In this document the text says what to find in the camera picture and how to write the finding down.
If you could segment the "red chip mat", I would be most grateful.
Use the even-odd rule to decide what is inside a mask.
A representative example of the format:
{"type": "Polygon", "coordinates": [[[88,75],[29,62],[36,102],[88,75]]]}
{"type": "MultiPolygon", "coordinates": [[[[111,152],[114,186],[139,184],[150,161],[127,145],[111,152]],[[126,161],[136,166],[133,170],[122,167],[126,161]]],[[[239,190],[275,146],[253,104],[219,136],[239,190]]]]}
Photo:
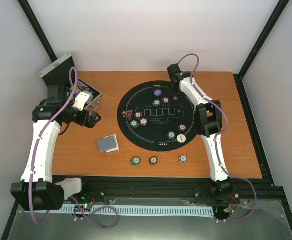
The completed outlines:
{"type": "Polygon", "coordinates": [[[135,117],[135,119],[140,120],[142,118],[142,113],[141,112],[135,112],[134,117],[135,117]]]}
{"type": "Polygon", "coordinates": [[[168,104],[168,103],[170,102],[170,100],[169,100],[168,97],[164,97],[164,98],[162,99],[162,101],[163,101],[163,103],[165,103],[165,104],[168,104]]]}
{"type": "Polygon", "coordinates": [[[183,131],[186,130],[186,125],[181,124],[181,125],[178,126],[178,129],[183,132],[183,131]]]}

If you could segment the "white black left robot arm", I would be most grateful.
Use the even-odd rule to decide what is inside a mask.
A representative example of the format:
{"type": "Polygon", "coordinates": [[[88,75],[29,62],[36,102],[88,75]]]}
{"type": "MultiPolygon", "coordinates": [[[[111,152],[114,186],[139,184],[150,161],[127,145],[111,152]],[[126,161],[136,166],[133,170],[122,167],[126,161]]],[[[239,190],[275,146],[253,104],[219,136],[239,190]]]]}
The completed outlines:
{"type": "Polygon", "coordinates": [[[94,99],[92,93],[68,91],[65,86],[50,85],[48,97],[32,112],[29,158],[20,181],[10,188],[11,195],[27,212],[58,210],[70,196],[82,202],[90,195],[90,189],[82,184],[80,177],[58,183],[52,180],[53,154],[62,124],[75,123],[91,129],[101,119],[96,112],[88,111],[94,99]]]}

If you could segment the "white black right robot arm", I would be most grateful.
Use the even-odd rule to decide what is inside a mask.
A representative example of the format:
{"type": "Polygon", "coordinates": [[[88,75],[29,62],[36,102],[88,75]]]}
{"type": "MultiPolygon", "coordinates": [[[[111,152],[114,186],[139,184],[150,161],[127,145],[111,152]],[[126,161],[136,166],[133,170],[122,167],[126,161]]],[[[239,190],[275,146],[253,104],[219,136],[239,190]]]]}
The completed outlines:
{"type": "Polygon", "coordinates": [[[191,73],[182,72],[177,63],[170,65],[167,72],[173,89],[188,97],[195,107],[194,126],[203,140],[209,162],[209,196],[213,202],[219,203],[232,192],[221,145],[221,103],[208,97],[191,73]]]}

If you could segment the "green poker chip stack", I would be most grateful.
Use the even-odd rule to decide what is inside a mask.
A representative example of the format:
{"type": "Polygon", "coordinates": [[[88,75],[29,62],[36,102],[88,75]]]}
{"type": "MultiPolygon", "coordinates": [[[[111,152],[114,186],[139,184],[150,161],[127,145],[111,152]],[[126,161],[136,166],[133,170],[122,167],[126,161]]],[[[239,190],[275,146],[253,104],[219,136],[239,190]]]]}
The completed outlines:
{"type": "Polygon", "coordinates": [[[137,157],[137,156],[134,156],[134,157],[132,157],[132,158],[130,159],[130,164],[131,164],[132,166],[136,166],[136,165],[138,165],[140,162],[141,162],[141,159],[140,159],[139,157],[137,157]]]}

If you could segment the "green chip top mat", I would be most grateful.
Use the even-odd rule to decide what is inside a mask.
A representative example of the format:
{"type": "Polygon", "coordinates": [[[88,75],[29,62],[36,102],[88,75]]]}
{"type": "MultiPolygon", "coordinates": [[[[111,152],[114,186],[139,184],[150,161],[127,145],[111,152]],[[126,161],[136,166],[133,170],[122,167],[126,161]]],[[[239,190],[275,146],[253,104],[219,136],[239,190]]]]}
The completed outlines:
{"type": "Polygon", "coordinates": [[[157,100],[157,99],[153,101],[153,105],[156,106],[156,107],[160,106],[160,104],[161,104],[161,102],[159,100],[157,100]]]}

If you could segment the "purple round blind button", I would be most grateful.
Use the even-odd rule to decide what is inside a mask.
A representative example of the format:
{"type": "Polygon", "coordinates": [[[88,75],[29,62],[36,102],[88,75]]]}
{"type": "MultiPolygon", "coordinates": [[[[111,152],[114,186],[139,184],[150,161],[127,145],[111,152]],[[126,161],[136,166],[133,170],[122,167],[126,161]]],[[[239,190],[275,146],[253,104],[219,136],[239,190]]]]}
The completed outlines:
{"type": "Polygon", "coordinates": [[[162,96],[162,91],[160,89],[155,89],[153,94],[156,96],[156,97],[160,97],[162,96]]]}

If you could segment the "blue chip mat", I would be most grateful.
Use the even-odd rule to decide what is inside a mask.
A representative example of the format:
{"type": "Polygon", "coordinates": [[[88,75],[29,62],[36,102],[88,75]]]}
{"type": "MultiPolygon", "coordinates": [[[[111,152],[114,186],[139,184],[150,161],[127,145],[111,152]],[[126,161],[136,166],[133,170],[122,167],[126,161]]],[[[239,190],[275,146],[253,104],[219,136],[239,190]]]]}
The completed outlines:
{"type": "Polygon", "coordinates": [[[145,118],[140,119],[141,126],[145,126],[145,125],[147,125],[147,123],[148,123],[147,119],[145,119],[145,118]]]}

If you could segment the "red brown poker chip stack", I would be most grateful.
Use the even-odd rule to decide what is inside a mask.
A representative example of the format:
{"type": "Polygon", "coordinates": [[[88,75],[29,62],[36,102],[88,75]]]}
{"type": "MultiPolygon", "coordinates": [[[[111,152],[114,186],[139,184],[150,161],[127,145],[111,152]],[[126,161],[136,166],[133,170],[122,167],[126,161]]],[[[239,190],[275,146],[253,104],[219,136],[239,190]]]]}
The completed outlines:
{"type": "Polygon", "coordinates": [[[155,164],[158,163],[158,158],[155,157],[155,156],[152,156],[152,157],[149,158],[149,161],[148,162],[149,162],[150,165],[153,166],[153,165],[155,165],[155,164]]]}

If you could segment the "white dealer button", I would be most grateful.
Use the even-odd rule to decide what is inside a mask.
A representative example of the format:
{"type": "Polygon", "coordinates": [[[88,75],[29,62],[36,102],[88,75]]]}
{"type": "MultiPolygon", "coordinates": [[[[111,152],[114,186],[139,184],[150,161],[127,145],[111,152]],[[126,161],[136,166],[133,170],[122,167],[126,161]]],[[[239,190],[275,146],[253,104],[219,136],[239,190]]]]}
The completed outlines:
{"type": "Polygon", "coordinates": [[[179,142],[179,143],[185,143],[186,142],[186,136],[183,135],[183,134],[179,134],[177,137],[176,137],[176,140],[179,142]]]}

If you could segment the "blue white poker chip stack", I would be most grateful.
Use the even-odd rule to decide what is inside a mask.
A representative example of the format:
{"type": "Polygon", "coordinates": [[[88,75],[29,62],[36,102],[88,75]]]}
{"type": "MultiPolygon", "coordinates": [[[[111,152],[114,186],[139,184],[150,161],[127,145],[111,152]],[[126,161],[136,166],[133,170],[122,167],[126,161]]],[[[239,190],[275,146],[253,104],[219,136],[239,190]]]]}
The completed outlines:
{"type": "Polygon", "coordinates": [[[182,164],[186,163],[188,161],[188,157],[184,154],[180,155],[178,158],[178,161],[182,164]]]}

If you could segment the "red chip top mat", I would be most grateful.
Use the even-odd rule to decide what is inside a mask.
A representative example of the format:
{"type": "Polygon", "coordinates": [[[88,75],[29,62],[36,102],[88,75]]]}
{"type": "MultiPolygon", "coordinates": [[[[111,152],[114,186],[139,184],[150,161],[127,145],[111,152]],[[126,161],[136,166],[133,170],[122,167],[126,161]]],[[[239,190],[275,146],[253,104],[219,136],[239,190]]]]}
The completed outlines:
{"type": "Polygon", "coordinates": [[[163,101],[163,103],[165,103],[165,104],[168,104],[168,103],[170,102],[170,100],[169,100],[168,97],[164,97],[164,98],[162,99],[162,101],[163,101]]]}

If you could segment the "blue playing card deck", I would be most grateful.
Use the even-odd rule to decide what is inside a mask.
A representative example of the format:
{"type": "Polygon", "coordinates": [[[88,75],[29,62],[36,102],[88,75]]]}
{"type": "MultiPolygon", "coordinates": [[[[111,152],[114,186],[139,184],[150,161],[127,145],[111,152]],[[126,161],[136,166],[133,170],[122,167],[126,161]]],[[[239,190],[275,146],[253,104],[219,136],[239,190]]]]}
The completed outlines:
{"type": "Polygon", "coordinates": [[[116,149],[117,145],[117,140],[114,134],[97,140],[99,152],[111,151],[113,149],[116,149]]]}

